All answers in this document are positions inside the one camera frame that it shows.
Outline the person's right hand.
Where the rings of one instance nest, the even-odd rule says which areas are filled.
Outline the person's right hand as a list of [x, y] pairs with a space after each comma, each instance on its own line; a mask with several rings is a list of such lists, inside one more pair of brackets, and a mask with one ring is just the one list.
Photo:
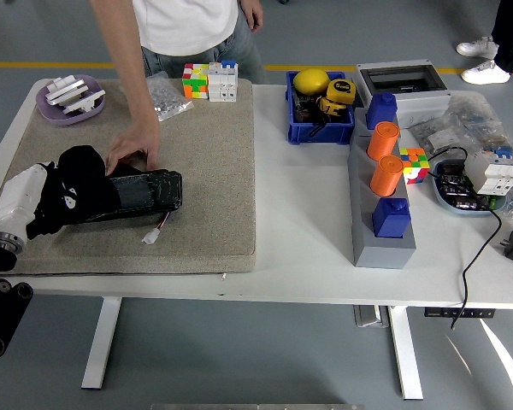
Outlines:
[[114, 138], [105, 157], [106, 174], [132, 155], [142, 154], [147, 170], [156, 170], [159, 162], [161, 133], [159, 122], [134, 121], [123, 133]]

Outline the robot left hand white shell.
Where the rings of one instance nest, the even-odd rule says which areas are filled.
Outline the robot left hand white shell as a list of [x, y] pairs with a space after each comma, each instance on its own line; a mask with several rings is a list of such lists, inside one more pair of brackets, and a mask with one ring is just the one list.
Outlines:
[[53, 161], [37, 163], [8, 180], [0, 196], [0, 232], [27, 236], [27, 226], [35, 220], [44, 184]]

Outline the person's left hand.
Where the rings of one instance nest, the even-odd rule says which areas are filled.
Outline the person's left hand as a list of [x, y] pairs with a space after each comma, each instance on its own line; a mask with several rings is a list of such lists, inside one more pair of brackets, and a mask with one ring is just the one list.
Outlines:
[[259, 32], [263, 26], [264, 11], [260, 0], [239, 0], [248, 27], [252, 32]]

